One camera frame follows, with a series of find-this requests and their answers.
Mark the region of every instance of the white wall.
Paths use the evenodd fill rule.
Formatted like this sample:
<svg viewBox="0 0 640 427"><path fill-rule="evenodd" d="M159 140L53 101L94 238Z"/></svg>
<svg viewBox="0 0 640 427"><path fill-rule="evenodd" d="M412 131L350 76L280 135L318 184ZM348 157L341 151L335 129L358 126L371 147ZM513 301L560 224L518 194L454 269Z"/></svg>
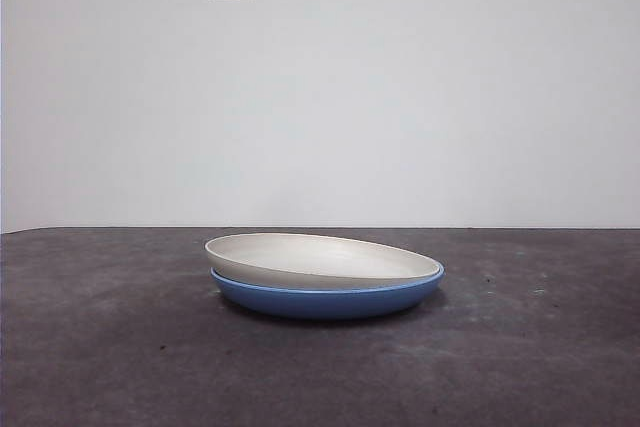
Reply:
<svg viewBox="0 0 640 427"><path fill-rule="evenodd" d="M640 0L4 0L3 228L640 227Z"/></svg>

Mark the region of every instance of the blue plate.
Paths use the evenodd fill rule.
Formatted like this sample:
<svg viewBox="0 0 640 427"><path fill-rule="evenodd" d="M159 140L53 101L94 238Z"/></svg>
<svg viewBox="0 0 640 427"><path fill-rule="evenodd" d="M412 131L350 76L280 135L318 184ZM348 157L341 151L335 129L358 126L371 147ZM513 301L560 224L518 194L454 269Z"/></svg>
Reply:
<svg viewBox="0 0 640 427"><path fill-rule="evenodd" d="M444 268L432 277L410 284L348 290L296 290L245 284L222 277L211 269L222 294L251 310L298 319L357 319L389 314L422 301L444 276Z"/></svg>

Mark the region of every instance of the white plate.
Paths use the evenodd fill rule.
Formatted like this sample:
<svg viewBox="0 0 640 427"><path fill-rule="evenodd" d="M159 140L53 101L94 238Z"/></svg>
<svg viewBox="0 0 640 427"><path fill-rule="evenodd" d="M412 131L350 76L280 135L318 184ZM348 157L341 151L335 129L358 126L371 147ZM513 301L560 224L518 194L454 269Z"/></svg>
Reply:
<svg viewBox="0 0 640 427"><path fill-rule="evenodd" d="M423 255L360 240L304 234L240 234L205 245L213 268L246 284L361 289L417 282L440 271Z"/></svg>

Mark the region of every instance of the stacked plates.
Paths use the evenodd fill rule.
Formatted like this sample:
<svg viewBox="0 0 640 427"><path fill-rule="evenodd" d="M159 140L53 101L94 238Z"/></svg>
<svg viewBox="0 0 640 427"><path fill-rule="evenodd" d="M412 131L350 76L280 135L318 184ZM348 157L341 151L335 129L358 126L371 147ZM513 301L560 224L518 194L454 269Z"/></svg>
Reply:
<svg viewBox="0 0 640 427"><path fill-rule="evenodd" d="M444 275L429 257L359 240L241 234L205 245L222 294L283 317L353 319L417 304Z"/></svg>

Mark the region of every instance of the gray table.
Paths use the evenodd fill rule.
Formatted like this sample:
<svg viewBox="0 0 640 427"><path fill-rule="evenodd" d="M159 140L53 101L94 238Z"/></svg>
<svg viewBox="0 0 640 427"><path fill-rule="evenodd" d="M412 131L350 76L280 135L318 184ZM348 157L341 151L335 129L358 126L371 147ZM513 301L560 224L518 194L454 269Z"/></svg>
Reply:
<svg viewBox="0 0 640 427"><path fill-rule="evenodd" d="M4 235L3 425L640 425L640 231L287 229L447 269L418 307L334 323L220 297L205 240L256 231Z"/></svg>

